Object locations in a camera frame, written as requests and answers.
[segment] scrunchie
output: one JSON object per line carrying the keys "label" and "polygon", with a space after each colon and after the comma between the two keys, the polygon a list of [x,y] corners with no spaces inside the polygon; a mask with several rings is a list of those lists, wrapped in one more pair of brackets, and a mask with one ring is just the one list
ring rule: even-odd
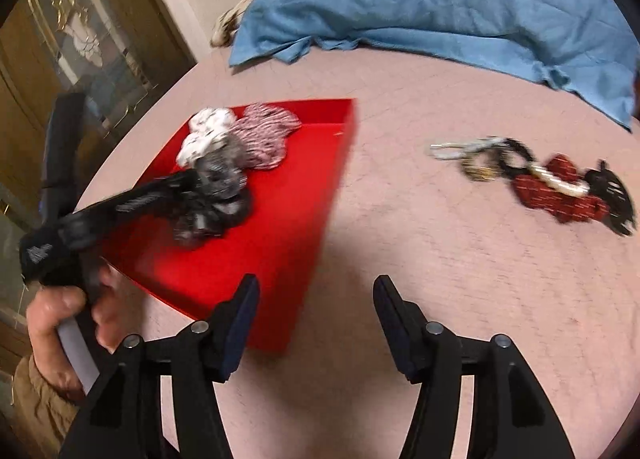
{"label": "scrunchie", "polygon": [[[556,154],[545,166],[563,181],[576,182],[579,179],[575,165],[563,154]],[[609,206],[597,196],[570,197],[563,195],[531,175],[516,176],[511,183],[524,206],[544,209],[561,223],[589,219],[602,221],[609,213]]]}
{"label": "scrunchie", "polygon": [[230,131],[246,150],[246,168],[276,168],[287,154],[285,138],[300,128],[300,119],[282,107],[249,105]]}

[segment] black scrunchie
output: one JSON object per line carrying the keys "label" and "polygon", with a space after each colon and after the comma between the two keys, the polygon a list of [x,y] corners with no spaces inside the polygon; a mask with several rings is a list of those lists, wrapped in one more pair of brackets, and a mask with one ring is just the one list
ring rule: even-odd
{"label": "black scrunchie", "polygon": [[254,197],[248,188],[216,202],[197,192],[187,192],[174,213],[174,239],[186,248],[197,248],[207,239],[222,237],[227,229],[242,224],[253,208]]}
{"label": "black scrunchie", "polygon": [[502,173],[507,176],[509,179],[515,179],[517,176],[522,176],[523,174],[529,173],[529,168],[526,166],[517,167],[511,166],[507,163],[507,151],[515,152],[516,154],[522,156],[524,160],[529,162],[534,162],[535,159],[529,149],[525,147],[523,144],[516,140],[512,140],[511,138],[507,138],[504,141],[504,144],[507,146],[507,149],[498,149],[498,166]]}

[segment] pink table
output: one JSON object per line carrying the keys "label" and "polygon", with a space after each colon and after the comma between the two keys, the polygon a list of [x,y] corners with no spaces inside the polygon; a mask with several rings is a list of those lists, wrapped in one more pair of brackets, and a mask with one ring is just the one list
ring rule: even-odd
{"label": "pink table", "polygon": [[[599,456],[640,388],[638,237],[559,225],[505,182],[474,183],[430,158],[438,140],[523,140],[541,159],[605,158],[640,197],[640,138],[577,97],[511,76],[397,52],[311,54],[233,74],[212,53],[127,134],[82,205],[131,187],[190,115],[257,100],[354,97],[360,131],[321,262],[286,356],[248,351],[216,387],[238,458],[398,457],[418,388],[396,372],[371,300],[380,273],[460,335],[509,334],[545,388],[578,459]],[[146,339],[189,320],[144,300]],[[453,457],[466,455],[472,381],[463,382]],[[165,433],[175,440],[170,385]]]}

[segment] screw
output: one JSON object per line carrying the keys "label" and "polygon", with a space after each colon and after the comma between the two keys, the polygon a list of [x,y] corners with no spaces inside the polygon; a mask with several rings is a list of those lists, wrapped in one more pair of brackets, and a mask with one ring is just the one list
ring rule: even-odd
{"label": "screw", "polygon": [[197,322],[191,324],[192,333],[201,334],[204,333],[204,331],[206,331],[207,329],[209,329],[209,324],[204,320],[198,320]]}
{"label": "screw", "polygon": [[441,334],[444,331],[444,325],[440,322],[427,322],[427,333],[429,334]]}
{"label": "screw", "polygon": [[122,343],[127,349],[133,349],[140,343],[140,336],[137,334],[130,334],[124,339]]}
{"label": "screw", "polygon": [[506,334],[497,334],[496,336],[494,336],[494,342],[498,347],[506,349],[511,345],[511,338],[509,338]]}

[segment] tan sleeve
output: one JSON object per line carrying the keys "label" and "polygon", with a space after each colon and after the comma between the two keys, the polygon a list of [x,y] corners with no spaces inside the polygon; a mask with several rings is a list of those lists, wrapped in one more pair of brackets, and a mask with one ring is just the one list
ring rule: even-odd
{"label": "tan sleeve", "polygon": [[14,375],[15,432],[34,458],[55,459],[78,412],[42,378],[33,356]]}

